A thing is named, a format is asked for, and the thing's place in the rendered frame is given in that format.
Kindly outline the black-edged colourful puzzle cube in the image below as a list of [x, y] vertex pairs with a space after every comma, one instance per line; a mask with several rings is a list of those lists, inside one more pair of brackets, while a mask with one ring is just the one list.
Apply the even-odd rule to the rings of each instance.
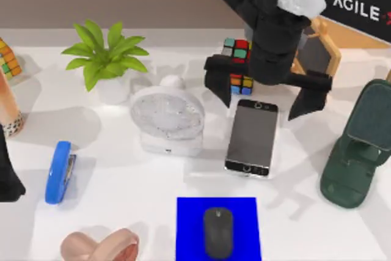
[[[226, 38], [221, 54], [231, 57], [234, 62], [243, 64], [250, 57], [251, 43], [245, 39]], [[231, 93], [236, 95], [252, 95], [254, 81], [252, 78], [231, 74]]]

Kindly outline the wooden framed blackboard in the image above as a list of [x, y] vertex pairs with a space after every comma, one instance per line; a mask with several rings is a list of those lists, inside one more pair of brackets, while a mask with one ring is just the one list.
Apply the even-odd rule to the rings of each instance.
[[317, 17], [301, 34], [291, 71], [303, 75], [314, 71], [334, 77], [341, 58], [339, 48], [328, 34], [326, 22]]

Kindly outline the dark green phone stand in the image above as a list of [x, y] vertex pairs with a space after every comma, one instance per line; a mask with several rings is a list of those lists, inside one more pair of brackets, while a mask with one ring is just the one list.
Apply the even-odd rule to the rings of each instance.
[[322, 195], [340, 207], [358, 207], [390, 156], [391, 83], [374, 79], [362, 89], [332, 148], [320, 179]]

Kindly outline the black smartphone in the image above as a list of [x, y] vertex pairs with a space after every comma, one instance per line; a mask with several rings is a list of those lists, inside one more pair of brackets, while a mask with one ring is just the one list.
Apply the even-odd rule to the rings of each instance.
[[227, 170], [269, 176], [278, 114], [279, 108], [275, 104], [239, 100], [225, 156]]

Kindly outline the white desk fan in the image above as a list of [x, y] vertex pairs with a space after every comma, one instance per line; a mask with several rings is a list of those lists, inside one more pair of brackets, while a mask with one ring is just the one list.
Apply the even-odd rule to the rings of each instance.
[[136, 92], [130, 114], [148, 152], [196, 156], [203, 148], [205, 110], [186, 90], [184, 79], [165, 76], [159, 85]]

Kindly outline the green plant in white pot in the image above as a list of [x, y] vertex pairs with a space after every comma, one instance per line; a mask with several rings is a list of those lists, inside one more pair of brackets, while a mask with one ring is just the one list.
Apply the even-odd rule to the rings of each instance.
[[131, 71], [147, 73], [147, 67], [139, 59], [149, 52], [140, 46], [144, 36], [123, 35], [123, 23], [113, 24], [107, 37], [100, 26], [85, 20], [73, 25], [79, 43], [64, 49], [63, 55], [73, 56], [66, 70], [82, 69], [84, 87], [87, 92], [95, 90], [102, 103], [117, 105], [127, 101], [130, 94]]

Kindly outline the black computer mouse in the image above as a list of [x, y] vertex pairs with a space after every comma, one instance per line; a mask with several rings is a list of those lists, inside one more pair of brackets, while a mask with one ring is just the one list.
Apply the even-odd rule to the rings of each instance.
[[233, 252], [233, 214], [224, 207], [211, 207], [203, 214], [204, 248], [208, 257], [227, 259]]

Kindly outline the blue mouse pad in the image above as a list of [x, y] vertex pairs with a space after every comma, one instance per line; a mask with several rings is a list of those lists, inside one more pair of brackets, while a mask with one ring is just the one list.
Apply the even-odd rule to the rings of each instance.
[[[233, 250], [226, 259], [206, 253], [204, 212], [223, 207], [233, 215]], [[262, 261], [257, 202], [254, 197], [179, 197], [175, 261]]]

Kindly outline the blue stapler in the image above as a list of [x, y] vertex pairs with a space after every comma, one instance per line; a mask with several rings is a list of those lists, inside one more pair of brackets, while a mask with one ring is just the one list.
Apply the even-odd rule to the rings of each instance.
[[63, 201], [76, 158], [76, 154], [71, 151], [71, 142], [57, 143], [46, 181], [45, 202], [47, 204], [56, 205]]

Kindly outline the pink curved object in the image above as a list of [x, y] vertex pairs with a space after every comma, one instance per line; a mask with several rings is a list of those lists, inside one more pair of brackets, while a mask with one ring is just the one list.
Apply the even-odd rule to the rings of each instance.
[[127, 228], [109, 234], [100, 242], [85, 233], [73, 232], [60, 246], [64, 261], [136, 261], [138, 252], [139, 237]]

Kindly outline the peach bottle with patterned base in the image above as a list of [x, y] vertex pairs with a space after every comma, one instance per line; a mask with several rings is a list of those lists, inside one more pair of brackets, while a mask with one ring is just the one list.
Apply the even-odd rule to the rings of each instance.
[[0, 124], [4, 136], [17, 134], [24, 125], [24, 117], [16, 103], [4, 72], [0, 69]]

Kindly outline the pale-edged colourful puzzle cube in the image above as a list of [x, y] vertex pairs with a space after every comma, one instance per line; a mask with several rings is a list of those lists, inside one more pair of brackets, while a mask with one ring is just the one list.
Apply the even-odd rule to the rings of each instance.
[[8, 80], [22, 72], [15, 54], [2, 38], [0, 38], [0, 67]]

